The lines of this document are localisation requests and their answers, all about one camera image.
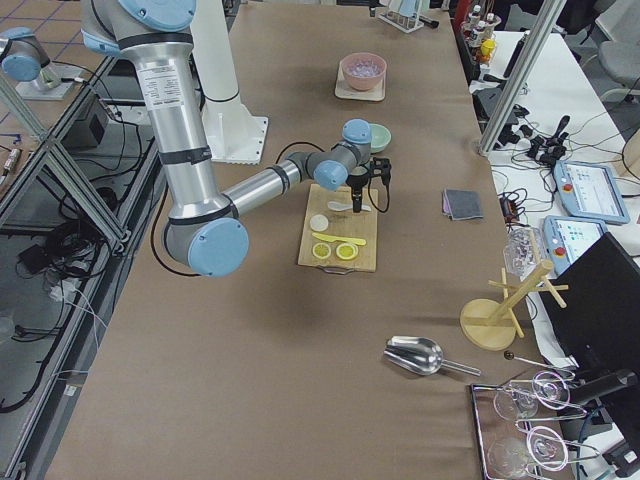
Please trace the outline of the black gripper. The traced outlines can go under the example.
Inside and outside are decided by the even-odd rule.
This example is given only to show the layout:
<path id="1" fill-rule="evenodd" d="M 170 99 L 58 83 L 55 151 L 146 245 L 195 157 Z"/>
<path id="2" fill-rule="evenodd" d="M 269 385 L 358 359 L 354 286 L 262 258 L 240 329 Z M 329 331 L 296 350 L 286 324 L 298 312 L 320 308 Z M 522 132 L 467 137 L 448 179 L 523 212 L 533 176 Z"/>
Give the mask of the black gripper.
<path id="1" fill-rule="evenodd" d="M 366 167 L 356 167 L 347 177 L 347 185 L 351 189 L 352 211 L 362 211 L 362 191 L 368 184 L 370 172 Z"/>

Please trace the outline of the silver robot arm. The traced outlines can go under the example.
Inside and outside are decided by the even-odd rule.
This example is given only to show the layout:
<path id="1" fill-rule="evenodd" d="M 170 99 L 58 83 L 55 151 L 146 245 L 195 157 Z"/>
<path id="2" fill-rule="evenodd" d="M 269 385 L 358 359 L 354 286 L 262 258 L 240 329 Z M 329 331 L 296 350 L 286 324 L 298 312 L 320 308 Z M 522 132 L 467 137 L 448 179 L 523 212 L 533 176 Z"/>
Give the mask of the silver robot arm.
<path id="1" fill-rule="evenodd" d="M 34 81 L 51 60 L 27 27 L 13 27 L 1 33 L 1 69 L 13 80 Z"/>
<path id="2" fill-rule="evenodd" d="M 233 80 L 223 7 L 217 1 L 84 1 L 85 46 L 124 58 L 136 71 L 159 157 L 173 198 L 164 233 L 167 253 L 194 272 L 221 277 L 235 271 L 249 249 L 239 216 L 313 179 L 335 191 L 370 159 L 371 127 L 346 122 L 327 152 L 294 152 L 220 191 L 195 93 L 189 58 L 209 58 L 199 74 Z"/>

